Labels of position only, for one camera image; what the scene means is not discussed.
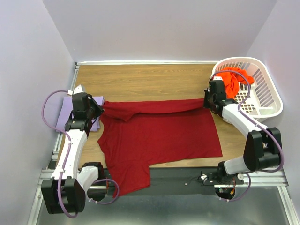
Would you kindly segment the dark red t shirt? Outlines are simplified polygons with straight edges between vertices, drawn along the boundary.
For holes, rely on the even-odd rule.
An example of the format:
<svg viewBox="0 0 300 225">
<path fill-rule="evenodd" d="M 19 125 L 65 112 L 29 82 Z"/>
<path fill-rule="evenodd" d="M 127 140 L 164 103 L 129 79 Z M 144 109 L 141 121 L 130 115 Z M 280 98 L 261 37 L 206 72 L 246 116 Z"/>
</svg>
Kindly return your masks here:
<svg viewBox="0 0 300 225">
<path fill-rule="evenodd" d="M 194 158 L 221 157 L 214 123 L 203 99 L 109 102 L 100 117 L 104 131 L 98 144 L 114 194 L 150 186 L 150 166 Z"/>
</svg>

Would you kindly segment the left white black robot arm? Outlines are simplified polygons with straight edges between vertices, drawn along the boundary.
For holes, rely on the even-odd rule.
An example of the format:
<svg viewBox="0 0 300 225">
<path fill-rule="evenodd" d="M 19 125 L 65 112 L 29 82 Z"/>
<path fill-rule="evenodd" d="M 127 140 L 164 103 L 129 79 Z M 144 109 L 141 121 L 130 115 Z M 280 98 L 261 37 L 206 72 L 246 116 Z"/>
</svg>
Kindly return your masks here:
<svg viewBox="0 0 300 225">
<path fill-rule="evenodd" d="M 100 162 L 86 163 L 78 171 L 79 158 L 92 128 L 92 120 L 102 113 L 92 95 L 84 91 L 73 92 L 73 110 L 61 130 L 66 139 L 59 163 L 51 178 L 42 181 L 41 191 L 48 213 L 64 213 L 75 218 L 85 206 L 86 193 L 89 187 L 99 185 L 105 179 Z"/>
</svg>

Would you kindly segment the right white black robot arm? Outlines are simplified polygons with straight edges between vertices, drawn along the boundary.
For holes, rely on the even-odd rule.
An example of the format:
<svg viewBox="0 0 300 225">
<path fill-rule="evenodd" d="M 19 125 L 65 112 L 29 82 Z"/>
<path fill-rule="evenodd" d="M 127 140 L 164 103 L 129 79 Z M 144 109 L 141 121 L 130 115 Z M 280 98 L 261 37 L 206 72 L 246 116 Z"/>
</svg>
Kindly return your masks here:
<svg viewBox="0 0 300 225">
<path fill-rule="evenodd" d="M 204 92 L 204 107 L 229 121 L 246 138 L 242 156 L 218 164 L 217 181 L 225 184 L 239 173 L 274 173 L 281 170 L 284 155 L 279 129 L 269 128 L 245 114 L 237 101 L 226 97 L 222 80 L 210 80 Z"/>
</svg>

